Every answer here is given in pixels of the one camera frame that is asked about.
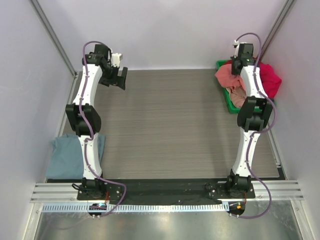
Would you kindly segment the salmon pink t-shirt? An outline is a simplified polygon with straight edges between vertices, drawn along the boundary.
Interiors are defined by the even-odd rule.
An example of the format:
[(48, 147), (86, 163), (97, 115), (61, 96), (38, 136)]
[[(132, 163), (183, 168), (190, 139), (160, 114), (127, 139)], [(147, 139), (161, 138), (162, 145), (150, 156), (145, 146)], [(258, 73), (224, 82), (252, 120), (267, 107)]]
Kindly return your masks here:
[(245, 84), (241, 76), (232, 74), (231, 64), (222, 65), (215, 73), (215, 77), (223, 88), (234, 89), (242, 87), (245, 89)]

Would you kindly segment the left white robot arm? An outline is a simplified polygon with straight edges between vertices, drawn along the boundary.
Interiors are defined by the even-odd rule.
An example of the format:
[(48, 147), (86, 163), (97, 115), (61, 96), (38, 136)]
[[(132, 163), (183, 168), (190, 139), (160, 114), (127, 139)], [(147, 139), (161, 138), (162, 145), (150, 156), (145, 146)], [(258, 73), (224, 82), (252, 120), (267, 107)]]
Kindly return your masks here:
[(108, 195), (99, 159), (99, 132), (102, 120), (94, 107), (98, 85), (126, 89), (128, 68), (121, 68), (122, 54), (114, 53), (100, 41), (93, 41), (94, 50), (82, 51), (82, 77), (78, 92), (65, 113), (81, 147), (83, 174), (75, 186), (79, 200), (100, 200)]

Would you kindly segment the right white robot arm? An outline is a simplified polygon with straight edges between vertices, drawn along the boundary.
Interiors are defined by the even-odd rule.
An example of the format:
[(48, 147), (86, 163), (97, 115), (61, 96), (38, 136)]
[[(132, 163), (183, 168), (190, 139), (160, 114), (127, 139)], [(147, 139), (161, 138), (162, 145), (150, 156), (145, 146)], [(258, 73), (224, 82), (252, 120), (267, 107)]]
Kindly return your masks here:
[(224, 184), (231, 198), (242, 198), (252, 191), (252, 162), (261, 132), (267, 127), (273, 105), (263, 88), (259, 62), (254, 59), (254, 45), (234, 42), (235, 52), (231, 57), (231, 73), (244, 82), (246, 98), (237, 114), (240, 141), (235, 163)]

